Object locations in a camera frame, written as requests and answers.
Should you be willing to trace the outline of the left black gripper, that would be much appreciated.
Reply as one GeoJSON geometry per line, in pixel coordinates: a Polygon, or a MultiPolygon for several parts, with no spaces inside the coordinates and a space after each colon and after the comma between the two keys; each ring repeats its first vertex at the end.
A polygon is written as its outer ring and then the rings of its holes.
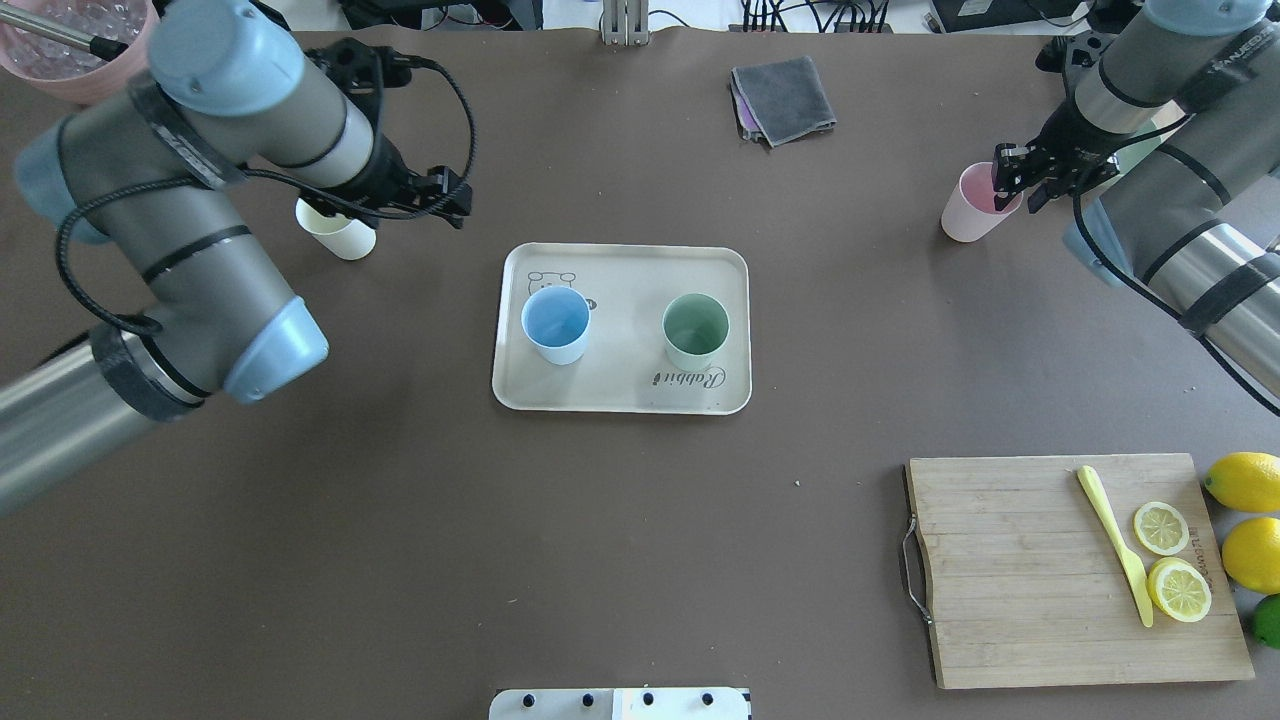
{"type": "Polygon", "coordinates": [[[342,214],[376,228],[380,219],[374,211],[421,211],[462,229],[472,209],[474,191],[451,168],[430,168],[426,173],[411,170],[399,150],[387,137],[378,136],[366,167],[353,178],[323,191],[340,200],[335,204],[315,197],[315,210],[325,217],[342,214]]]}

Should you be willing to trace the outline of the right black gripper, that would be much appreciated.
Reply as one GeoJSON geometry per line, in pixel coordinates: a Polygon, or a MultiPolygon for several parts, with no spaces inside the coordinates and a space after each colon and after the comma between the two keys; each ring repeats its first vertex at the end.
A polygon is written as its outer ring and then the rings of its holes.
{"type": "Polygon", "coordinates": [[[1012,199],[1028,191],[1027,208],[1034,215],[1053,199],[1092,190],[1114,177],[1111,156],[1121,141],[1121,133],[1097,127],[1075,101],[1065,100],[1033,140],[1023,146],[995,146],[991,170],[995,197],[1012,199]]]}

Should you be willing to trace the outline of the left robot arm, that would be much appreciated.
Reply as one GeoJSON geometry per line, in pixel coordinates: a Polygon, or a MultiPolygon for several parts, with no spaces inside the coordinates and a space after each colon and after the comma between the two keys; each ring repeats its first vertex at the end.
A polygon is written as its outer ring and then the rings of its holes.
{"type": "Polygon", "coordinates": [[[250,178],[367,225],[471,211],[467,172],[417,173],[381,96],[443,67],[343,38],[303,50],[250,1],[174,1],[148,68],[17,159],[58,274],[97,324],[3,389],[3,511],[219,392],[253,404],[329,343],[229,200],[250,178]]]}

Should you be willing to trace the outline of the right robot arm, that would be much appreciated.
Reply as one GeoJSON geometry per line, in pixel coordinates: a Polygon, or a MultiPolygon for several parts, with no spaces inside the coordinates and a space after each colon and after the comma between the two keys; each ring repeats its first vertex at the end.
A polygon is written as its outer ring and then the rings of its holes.
{"type": "Polygon", "coordinates": [[[1277,176],[1277,4],[1147,1],[1024,145],[997,209],[1069,196],[1080,263],[1169,314],[1252,396],[1277,392],[1277,250],[1221,218],[1277,176]]]}

